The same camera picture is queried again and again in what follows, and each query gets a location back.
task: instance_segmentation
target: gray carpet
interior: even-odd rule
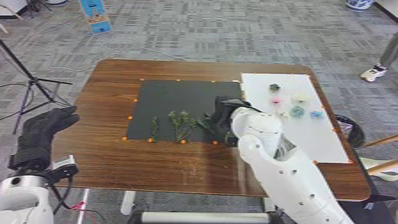
[[[79,5],[42,10],[5,20],[10,34],[0,38],[31,71],[42,78],[74,83],[60,95],[72,102],[97,61],[104,58],[186,60],[236,63],[287,63],[307,65],[316,73],[333,112],[360,124],[367,140],[398,133],[398,63],[388,75],[365,83],[358,74],[378,62],[398,25],[372,7],[362,13],[344,7],[342,0],[131,0],[106,1],[111,32],[92,35]],[[0,55],[0,85],[24,83]],[[24,89],[0,88],[0,117],[17,110]],[[42,97],[35,93],[33,105]],[[45,111],[37,110],[24,119]],[[13,118],[0,121],[0,179],[5,178],[6,156],[15,150],[10,135]],[[374,159],[398,158],[398,143],[362,149],[358,154]],[[383,194],[398,195],[398,184],[374,179]],[[88,208],[95,208],[108,223],[122,223],[117,213],[122,192],[93,191]],[[138,195],[152,209],[257,211],[259,200],[189,196],[184,206],[173,195]],[[81,200],[72,191],[70,203]],[[395,213],[395,203],[388,203]],[[76,214],[58,216],[69,223]]]

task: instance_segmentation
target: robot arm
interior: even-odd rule
[[[291,219],[298,224],[351,224],[312,160],[282,136],[276,117],[244,106],[230,121],[241,159]]]
[[[74,159],[51,163],[51,140],[77,121],[76,107],[53,109],[24,122],[17,152],[8,168],[15,171],[0,185],[0,224],[53,224],[47,185],[77,172]]]

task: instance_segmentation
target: tripod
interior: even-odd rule
[[[17,110],[17,118],[15,118],[15,124],[13,124],[13,131],[12,131],[12,134],[15,134],[15,131],[17,131],[17,127],[19,127],[19,122],[21,122],[21,116],[29,112],[33,111],[35,109],[38,109],[42,106],[45,106],[49,103],[56,103],[60,104],[61,106],[70,106],[70,104],[67,103],[67,101],[61,99],[61,97],[58,96],[56,92],[58,92],[58,87],[60,87],[60,84],[65,84],[65,85],[70,85],[69,82],[60,82],[60,81],[54,81],[54,80],[49,80],[49,79],[40,79],[40,78],[35,78],[31,73],[28,72],[22,64],[21,64],[21,61],[17,60],[15,58],[15,55],[3,43],[3,41],[0,40],[0,46],[3,48],[3,51],[6,52],[10,58],[12,58],[12,61],[24,73],[24,76],[28,77],[28,88],[26,88],[26,92],[24,92],[24,97],[22,97],[22,101],[21,101],[21,107],[19,107],[19,110]],[[54,83],[54,89],[49,90],[47,87],[40,84],[40,82],[49,82],[49,83]],[[45,97],[45,102],[40,103],[37,106],[33,106],[29,109],[26,109],[26,101],[28,101],[28,93],[29,93],[29,90],[31,90],[31,87],[37,87],[38,89],[38,92],[42,93],[44,97]]]

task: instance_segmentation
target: white paper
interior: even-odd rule
[[[244,100],[250,102],[252,107],[278,117],[282,112],[287,113],[287,118],[280,117],[284,136],[305,151],[308,158],[321,163],[348,163],[349,160],[308,75],[241,74],[241,81]],[[269,91],[271,84],[280,86],[280,90],[275,93]],[[305,96],[307,100],[303,103],[292,100],[296,95]],[[271,103],[273,98],[280,99],[278,104]],[[305,110],[300,118],[289,115],[289,110],[294,106],[300,106]],[[323,112],[323,118],[310,117],[308,113],[312,111]]]

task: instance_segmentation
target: black mat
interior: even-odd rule
[[[127,125],[127,139],[147,139],[150,137],[150,122],[152,117],[157,117],[157,141],[173,141],[170,111],[186,111],[191,118],[202,117],[204,113],[212,114],[214,97],[223,95],[241,98],[237,83],[143,81],[131,115],[133,120]],[[207,142],[212,137],[196,127],[186,140]]]

